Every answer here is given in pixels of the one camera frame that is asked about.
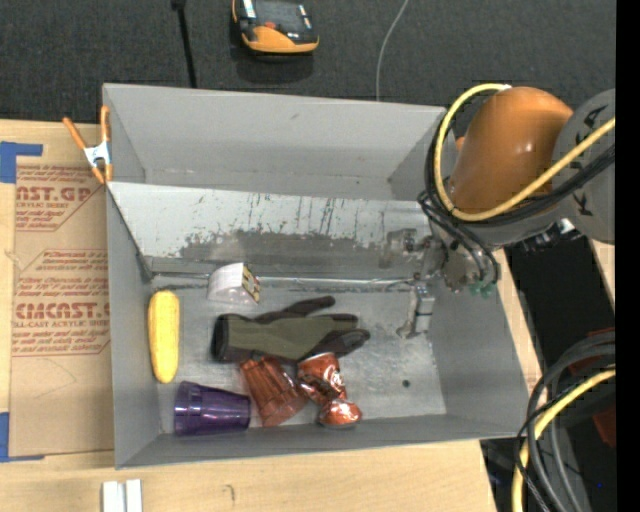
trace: purple plastic cup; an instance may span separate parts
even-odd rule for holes
[[[249,428],[251,400],[223,389],[182,381],[174,405],[179,436],[228,434]]]

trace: black glove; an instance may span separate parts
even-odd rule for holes
[[[213,330],[211,354],[221,362],[268,354],[288,363],[322,352],[338,357],[348,354],[370,338],[369,331],[356,328],[358,317],[341,313],[307,316],[335,302],[331,296],[303,300],[253,319],[221,315]]]

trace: blue tape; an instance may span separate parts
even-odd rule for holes
[[[36,455],[33,457],[9,457],[9,413],[0,413],[0,464],[17,460],[39,460],[43,457]]]
[[[0,142],[0,183],[16,182],[17,156],[42,156],[42,144]]]
[[[0,462],[9,459],[9,413],[0,413]]]

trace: yellow cable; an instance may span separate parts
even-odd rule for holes
[[[465,213],[457,209],[456,205],[453,204],[447,192],[444,188],[444,180],[442,179],[442,172],[440,170],[441,159],[442,159],[442,146],[444,144],[444,136],[451,123],[451,120],[457,110],[460,108],[462,103],[467,101],[467,99],[479,92],[485,90],[496,90],[496,89],[506,89],[509,88],[508,85],[501,84],[484,84],[480,86],[473,87],[465,92],[458,100],[454,102],[449,111],[444,117],[443,123],[440,125],[440,129],[438,131],[438,136],[436,139],[436,146],[434,151],[433,165],[434,165],[434,180],[436,185],[436,190],[438,195],[440,196],[440,200],[444,204],[445,208],[454,216],[460,220],[468,221],[468,222],[477,222],[481,220],[486,220],[491,217],[495,217],[496,215],[500,215],[501,213],[506,212],[507,210],[513,208],[518,203],[522,202],[524,199],[533,194],[536,190],[542,187],[545,183],[547,183],[551,178],[553,178],[556,174],[558,174],[562,169],[564,169],[573,159],[583,153],[586,149],[588,149],[592,144],[594,144],[600,137],[605,135],[607,132],[611,131],[615,128],[616,118],[612,117],[609,121],[600,126],[597,130],[592,132],[588,137],[586,137],[580,144],[574,147],[571,151],[569,151],[564,157],[558,160],[553,166],[547,169],[544,173],[542,173],[536,180],[531,182],[527,187],[521,190],[518,194],[513,196],[511,199],[505,201],[504,203],[491,208],[490,210],[486,210],[484,212],[479,213]]]
[[[614,377],[615,374],[615,369],[603,370],[597,375],[594,375],[593,377],[585,380],[567,396],[558,400],[557,403],[555,403],[548,410],[542,413],[536,421],[536,426],[534,429],[535,439],[537,440],[540,438],[547,425],[549,425],[549,423],[551,423],[551,421],[568,405],[573,403],[578,397],[582,396],[591,388],[597,386],[607,379],[610,379],[611,377]],[[520,461],[526,468],[527,463],[529,462],[529,445],[526,442],[523,443],[522,448],[520,449]],[[513,512],[524,512],[522,494],[523,481],[524,477],[522,476],[522,473],[520,473],[520,470],[516,467],[513,475],[513,483],[511,486],[511,507]]]

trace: toy corn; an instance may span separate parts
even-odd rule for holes
[[[147,315],[149,352],[156,378],[166,384],[178,371],[180,354],[180,299],[169,291],[153,294]]]

